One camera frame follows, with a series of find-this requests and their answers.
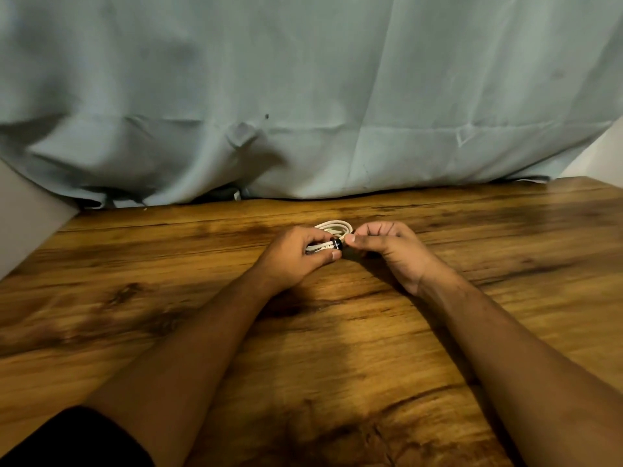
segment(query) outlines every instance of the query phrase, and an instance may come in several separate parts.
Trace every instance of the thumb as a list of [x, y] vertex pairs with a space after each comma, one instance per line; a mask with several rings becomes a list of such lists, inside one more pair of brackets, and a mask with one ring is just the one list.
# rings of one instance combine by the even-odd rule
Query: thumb
[[346, 243], [355, 249], [383, 254], [387, 250], [387, 236], [360, 236], [347, 234]]
[[342, 252], [336, 249], [323, 249], [322, 251], [315, 252], [314, 254], [310, 254], [305, 256], [308, 265], [311, 267], [311, 270], [316, 270], [317, 268], [322, 267], [323, 265], [329, 264], [334, 260], [342, 257]]

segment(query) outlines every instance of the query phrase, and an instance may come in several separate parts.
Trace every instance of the person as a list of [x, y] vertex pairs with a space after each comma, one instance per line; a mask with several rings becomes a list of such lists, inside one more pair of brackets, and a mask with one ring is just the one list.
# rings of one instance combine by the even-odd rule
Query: person
[[[270, 298], [338, 250], [307, 255], [331, 235], [295, 227], [177, 331], [139, 356], [0, 460], [1, 466], [181, 466], [236, 349]], [[623, 464], [623, 395], [535, 337], [429, 251], [399, 222], [371, 222], [345, 237], [380, 253], [407, 292], [424, 299], [471, 361], [530, 467]]]

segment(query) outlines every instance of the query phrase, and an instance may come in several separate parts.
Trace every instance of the person's left arm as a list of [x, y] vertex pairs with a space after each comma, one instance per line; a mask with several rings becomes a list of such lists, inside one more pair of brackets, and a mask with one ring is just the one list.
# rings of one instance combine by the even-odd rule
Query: person's left arm
[[183, 465], [216, 388], [257, 314], [270, 298], [341, 257], [336, 250], [305, 254], [310, 243], [331, 237], [300, 227], [280, 234], [253, 267], [92, 393], [83, 406], [129, 433], [155, 465]]

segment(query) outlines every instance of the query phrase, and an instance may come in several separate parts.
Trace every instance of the forearm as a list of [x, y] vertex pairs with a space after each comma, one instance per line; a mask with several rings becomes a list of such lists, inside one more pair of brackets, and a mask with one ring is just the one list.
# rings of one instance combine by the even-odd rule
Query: forearm
[[531, 467], [615, 465], [623, 397], [446, 269], [419, 294], [446, 322]]
[[253, 271], [243, 274], [85, 405], [128, 431], [157, 465], [182, 465], [224, 372], [272, 295]]

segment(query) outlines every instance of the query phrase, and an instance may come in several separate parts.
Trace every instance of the wooden surface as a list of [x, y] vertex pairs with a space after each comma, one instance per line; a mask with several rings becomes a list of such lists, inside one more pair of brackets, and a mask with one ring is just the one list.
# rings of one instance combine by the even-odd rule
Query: wooden surface
[[[329, 219], [405, 221], [623, 389], [623, 191], [594, 180], [93, 211], [0, 282], [0, 453], [174, 329], [281, 228]], [[189, 463], [510, 465], [469, 365], [395, 285], [380, 259], [344, 259], [272, 301]]]

